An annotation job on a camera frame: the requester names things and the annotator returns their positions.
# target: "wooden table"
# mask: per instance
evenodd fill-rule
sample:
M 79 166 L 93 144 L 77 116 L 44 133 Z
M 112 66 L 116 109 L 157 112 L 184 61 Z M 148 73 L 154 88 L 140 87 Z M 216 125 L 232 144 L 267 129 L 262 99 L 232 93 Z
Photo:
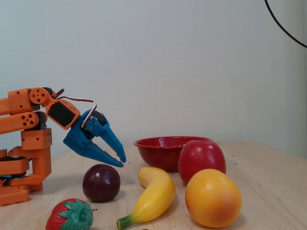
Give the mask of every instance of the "wooden table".
M 227 174 L 238 185 L 243 198 L 241 215 L 227 230 L 306 230 L 307 160 L 258 142 L 221 142 Z M 125 148 L 127 163 L 117 169 L 121 191 L 112 202 L 92 203 L 92 230 L 116 230 L 116 220 L 130 213 L 144 189 L 137 179 L 139 168 L 146 166 L 134 146 Z M 87 200 L 82 192 L 84 173 L 97 161 L 72 151 L 56 156 L 52 174 L 44 190 L 30 194 L 31 199 L 0 208 L 1 230 L 43 230 L 53 207 L 67 198 Z M 177 196 L 170 209 L 159 219 L 134 225 L 135 230 L 199 230 L 184 202 L 185 187 L 178 173 L 171 175 Z

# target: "red apple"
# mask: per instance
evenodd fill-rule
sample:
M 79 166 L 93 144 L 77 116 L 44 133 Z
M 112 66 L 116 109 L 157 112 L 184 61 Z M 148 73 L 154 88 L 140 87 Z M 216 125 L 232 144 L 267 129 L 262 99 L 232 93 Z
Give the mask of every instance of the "red apple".
M 93 202 L 114 199 L 120 190 L 120 177 L 116 169 L 107 164 L 90 168 L 83 178 L 83 193 Z
M 179 156 L 180 178 L 188 184 L 194 174 L 204 169 L 216 169 L 226 174 L 224 154 L 213 141 L 191 140 L 185 144 Z

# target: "banana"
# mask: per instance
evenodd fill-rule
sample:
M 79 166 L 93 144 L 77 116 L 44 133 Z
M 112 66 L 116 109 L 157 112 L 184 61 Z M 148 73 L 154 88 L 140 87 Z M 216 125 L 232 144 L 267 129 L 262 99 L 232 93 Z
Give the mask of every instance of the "banana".
M 171 206 L 176 186 L 170 175 L 158 168 L 144 167 L 138 172 L 140 183 L 146 188 L 134 210 L 117 220 L 117 228 L 124 229 L 135 223 L 144 223 L 160 217 Z

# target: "red bowl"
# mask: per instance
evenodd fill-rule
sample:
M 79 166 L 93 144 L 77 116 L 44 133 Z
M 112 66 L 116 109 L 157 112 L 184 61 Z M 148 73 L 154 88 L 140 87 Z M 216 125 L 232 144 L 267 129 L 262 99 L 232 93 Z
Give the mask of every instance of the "red bowl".
M 191 140 L 207 140 L 201 137 L 156 137 L 138 140 L 138 147 L 143 160 L 151 167 L 167 172 L 178 172 L 179 155 L 183 146 Z

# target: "red strawberry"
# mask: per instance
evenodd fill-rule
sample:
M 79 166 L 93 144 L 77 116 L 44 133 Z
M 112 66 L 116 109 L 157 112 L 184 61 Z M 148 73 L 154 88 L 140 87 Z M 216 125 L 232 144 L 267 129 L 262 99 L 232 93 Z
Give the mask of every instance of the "red strawberry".
M 87 202 L 67 199 L 54 207 L 46 230 L 90 230 L 93 220 L 93 211 Z

